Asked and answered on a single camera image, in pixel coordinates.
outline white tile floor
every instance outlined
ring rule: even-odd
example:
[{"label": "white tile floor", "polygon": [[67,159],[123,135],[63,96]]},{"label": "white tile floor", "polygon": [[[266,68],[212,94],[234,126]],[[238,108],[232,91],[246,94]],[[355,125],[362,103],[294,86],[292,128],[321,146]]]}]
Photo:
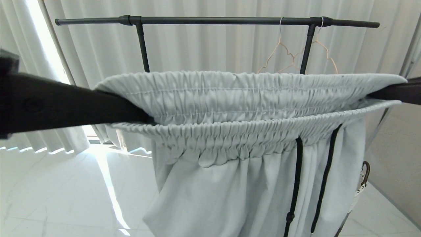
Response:
[{"label": "white tile floor", "polygon": [[[157,197],[150,158],[94,145],[64,152],[0,151],[2,237],[153,237],[142,217]],[[368,186],[341,236],[421,237]]]}]

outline drawstring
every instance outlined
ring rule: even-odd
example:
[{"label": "drawstring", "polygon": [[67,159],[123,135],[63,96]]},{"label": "drawstring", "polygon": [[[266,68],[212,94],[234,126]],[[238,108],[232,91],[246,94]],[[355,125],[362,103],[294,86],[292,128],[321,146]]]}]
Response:
[{"label": "drawstring", "polygon": [[325,172],[323,173],[322,187],[320,188],[319,201],[317,202],[316,214],[314,215],[310,236],[313,235],[314,230],[316,229],[317,220],[319,219],[320,209],[322,207],[322,199],[323,199],[323,195],[325,194],[326,183],[328,181],[328,175],[329,175],[330,167],[332,166],[333,150],[335,149],[336,136],[338,135],[338,131],[341,128],[341,126],[342,126],[342,124],[339,125],[339,127],[337,127],[333,131],[332,136],[330,137],[328,162],[326,163]]},{"label": "drawstring", "polygon": [[284,237],[288,237],[289,227],[294,219],[295,206],[297,205],[298,189],[300,187],[301,166],[303,164],[303,140],[301,137],[295,139],[297,142],[297,162],[295,164],[294,191],[292,193],[291,209],[287,214],[287,223],[285,225]]}]

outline black clothes rack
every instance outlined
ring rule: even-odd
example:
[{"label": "black clothes rack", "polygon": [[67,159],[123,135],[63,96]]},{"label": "black clothes rack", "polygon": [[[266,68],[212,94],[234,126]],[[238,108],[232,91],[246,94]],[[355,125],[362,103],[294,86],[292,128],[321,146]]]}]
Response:
[{"label": "black clothes rack", "polygon": [[308,25],[307,40],[304,48],[303,60],[301,62],[300,74],[306,72],[309,60],[310,48],[313,41],[316,27],[328,26],[350,26],[378,28],[378,22],[361,22],[351,20],[336,20],[330,17],[161,17],[161,16],[130,16],[124,15],[112,18],[82,18],[82,19],[56,19],[57,25],[72,24],[123,24],[136,26],[139,37],[140,50],[142,53],[143,67],[145,72],[150,72],[148,56],[146,52],[145,37],[143,31],[144,24],[242,24],[242,25]]},{"label": "black clothes rack", "polygon": [[[144,24],[272,24],[308,25],[300,73],[304,74],[316,27],[379,27],[378,22],[336,20],[329,17],[143,17],[56,19],[57,25],[123,24],[136,26],[145,72],[149,63],[144,39]],[[0,53],[0,138],[8,134],[87,124],[133,122],[154,124],[154,119],[141,108],[120,96],[92,91],[38,76],[17,72],[17,55]],[[401,100],[421,105],[421,80],[389,86],[369,96]]]}]

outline rack leg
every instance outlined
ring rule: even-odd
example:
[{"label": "rack leg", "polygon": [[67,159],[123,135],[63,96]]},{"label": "rack leg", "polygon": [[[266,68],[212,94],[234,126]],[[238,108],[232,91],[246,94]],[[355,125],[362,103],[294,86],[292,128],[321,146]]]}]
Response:
[{"label": "rack leg", "polygon": [[148,54],[146,53],[145,36],[143,32],[143,24],[141,22],[136,24],[137,36],[139,37],[140,52],[142,53],[143,68],[145,72],[149,73]]},{"label": "rack leg", "polygon": [[307,32],[306,47],[304,48],[303,61],[301,62],[300,74],[304,74],[306,72],[307,62],[309,60],[310,48],[312,46],[315,30],[316,24],[309,25],[309,31]]}]

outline rose gold hanger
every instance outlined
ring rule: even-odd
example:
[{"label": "rose gold hanger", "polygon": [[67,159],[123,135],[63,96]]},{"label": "rose gold hanger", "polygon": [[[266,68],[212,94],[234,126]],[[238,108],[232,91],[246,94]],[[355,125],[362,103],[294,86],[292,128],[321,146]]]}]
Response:
[{"label": "rose gold hanger", "polygon": [[291,57],[292,57],[292,64],[291,65],[289,65],[288,67],[286,67],[286,68],[284,68],[284,69],[282,69],[282,70],[285,70],[285,69],[287,69],[287,68],[289,68],[289,67],[292,67],[292,66],[294,66],[295,68],[297,68],[296,66],[295,66],[295,56],[293,56],[290,52],[289,52],[289,50],[288,50],[288,48],[281,42],[281,33],[282,33],[282,31],[281,31],[281,22],[282,22],[282,18],[283,17],[281,17],[281,20],[279,21],[279,40],[278,40],[278,44],[276,45],[276,47],[273,49],[273,51],[272,51],[272,53],[270,54],[270,56],[269,56],[269,58],[267,58],[267,61],[266,61],[266,64],[263,66],[263,67],[261,67],[260,69],[259,69],[259,71],[257,71],[257,73],[259,73],[263,68],[266,68],[267,67],[267,64],[269,63],[269,60],[270,60],[270,58],[272,58],[272,56],[273,56],[273,54],[275,53],[275,51],[276,51],[276,49],[278,48],[278,46],[279,45],[282,45],[282,47],[284,47],[285,49],[286,49],[286,51],[287,51],[287,55],[290,55]]},{"label": "rose gold hanger", "polygon": [[[329,49],[324,45],[324,44],[322,44],[320,41],[319,41],[319,33],[320,33],[320,30],[322,29],[322,27],[323,27],[323,22],[324,22],[324,19],[323,19],[323,16],[322,16],[322,25],[320,26],[320,28],[319,28],[319,31],[317,32],[317,35],[316,35],[316,40],[315,41],[313,41],[312,43],[318,43],[318,44],[320,44],[325,50],[326,50],[326,59],[327,60],[330,60],[330,61],[332,61],[332,64],[333,64],[333,66],[334,66],[334,68],[335,68],[335,72],[336,72],[336,74],[338,74],[338,68],[336,67],[336,63],[335,63],[335,61],[333,60],[333,58],[331,58],[331,57],[329,57]],[[298,54],[296,54],[295,56],[294,56],[294,58],[295,57],[297,57],[299,54],[302,54],[302,53],[304,53],[304,48],[301,50],[301,52],[299,52]]]}]

